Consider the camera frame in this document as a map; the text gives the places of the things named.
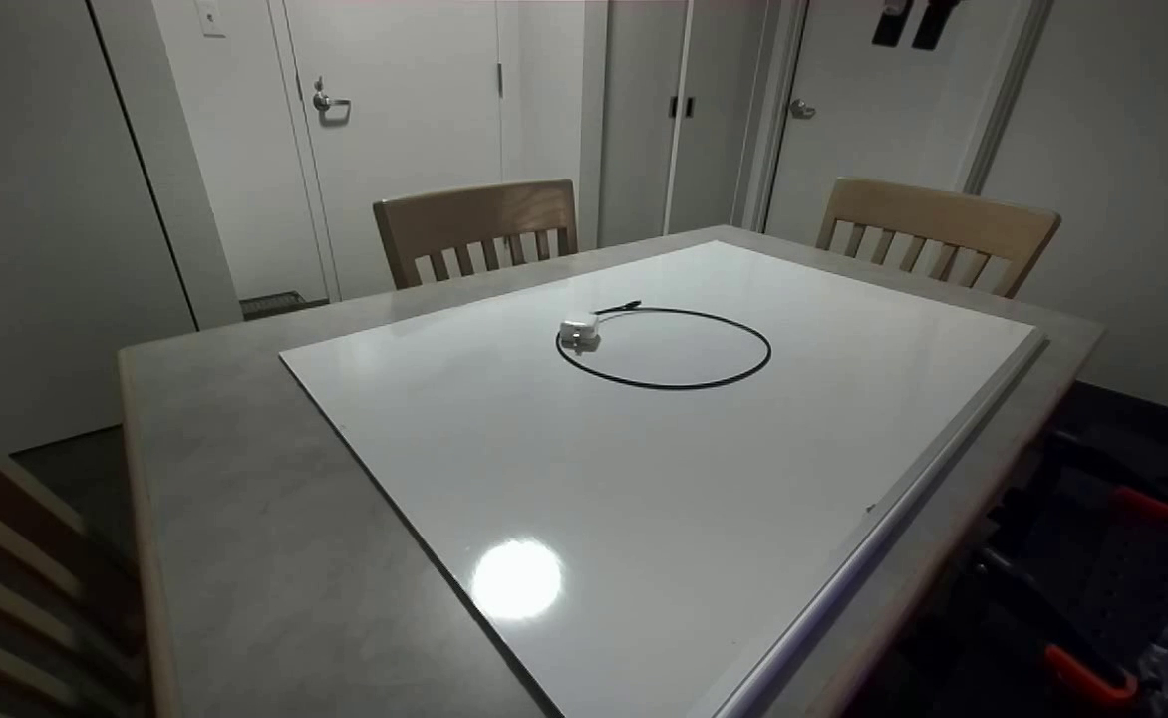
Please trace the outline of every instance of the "white wall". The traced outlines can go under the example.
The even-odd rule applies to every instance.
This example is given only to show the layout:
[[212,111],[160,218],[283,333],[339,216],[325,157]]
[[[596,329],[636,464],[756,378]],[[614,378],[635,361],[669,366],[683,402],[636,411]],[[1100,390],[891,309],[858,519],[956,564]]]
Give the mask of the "white wall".
[[0,0],[0,451],[114,423],[114,353],[182,333],[87,10]]
[[1103,323],[1088,378],[1168,402],[1168,0],[1055,0],[984,197],[1061,209],[1020,298]]
[[497,0],[506,181],[574,181],[582,162],[587,0]]
[[226,254],[218,242],[206,185],[190,151],[175,76],[146,6],[94,0],[106,60],[127,101],[168,234],[198,329],[240,323]]
[[190,145],[206,181],[234,295],[323,295],[296,133],[267,0],[212,0],[222,39],[198,28],[198,0],[152,0]]

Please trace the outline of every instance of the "red object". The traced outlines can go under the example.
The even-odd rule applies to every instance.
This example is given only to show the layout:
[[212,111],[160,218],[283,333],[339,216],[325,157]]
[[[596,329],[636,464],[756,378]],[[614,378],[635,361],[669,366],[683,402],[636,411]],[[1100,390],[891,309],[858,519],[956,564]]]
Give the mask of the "red object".
[[1134,524],[1168,527],[1168,500],[1157,500],[1157,494],[1144,494],[1144,491],[1132,491],[1132,486],[1111,486],[1108,503],[1126,511]]
[[1045,645],[1045,668],[1068,694],[1083,698],[1100,714],[1126,714],[1134,705],[1138,682],[1132,676],[1123,676],[1123,682],[1111,686],[1055,642]]

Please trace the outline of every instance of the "floor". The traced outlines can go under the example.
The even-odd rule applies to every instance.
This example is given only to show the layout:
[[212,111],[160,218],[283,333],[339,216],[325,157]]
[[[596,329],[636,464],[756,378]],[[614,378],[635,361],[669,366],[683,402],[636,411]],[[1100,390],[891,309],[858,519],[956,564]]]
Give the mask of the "floor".
[[[1162,408],[1075,389],[1051,423],[1168,476]],[[21,451],[14,464],[78,507],[114,552],[134,556],[118,426]],[[1083,494],[1088,483],[1064,476],[1064,491],[1045,503],[1028,531],[1020,567],[1108,657],[1134,662],[1168,621],[1168,531],[1120,524]],[[978,616],[978,628],[948,636],[948,620],[959,616]],[[1040,676],[1028,636],[1028,621],[1014,621],[982,595],[951,592],[891,642],[854,714],[1073,714],[1075,705]]]
[[73,503],[118,556],[134,559],[134,516],[122,432],[90,432],[10,456]]

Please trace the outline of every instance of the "chair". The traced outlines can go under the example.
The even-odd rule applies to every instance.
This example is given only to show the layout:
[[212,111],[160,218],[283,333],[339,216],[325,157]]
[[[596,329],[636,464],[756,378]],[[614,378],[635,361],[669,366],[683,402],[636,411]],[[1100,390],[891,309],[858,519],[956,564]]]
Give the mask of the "chair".
[[0,464],[0,714],[146,714],[141,584]]
[[502,261],[550,261],[550,234],[552,254],[579,254],[574,185],[566,181],[382,200],[376,218],[394,287],[421,285],[417,261],[429,265],[433,280],[474,274],[474,254],[487,273],[497,273]]
[[841,181],[830,197],[818,248],[830,253],[841,224],[854,229],[846,254],[874,265],[895,254],[901,273],[915,273],[919,254],[931,254],[927,274],[959,287],[984,287],[984,268],[999,265],[999,274],[984,291],[1015,295],[1061,229],[1061,216],[882,181]]

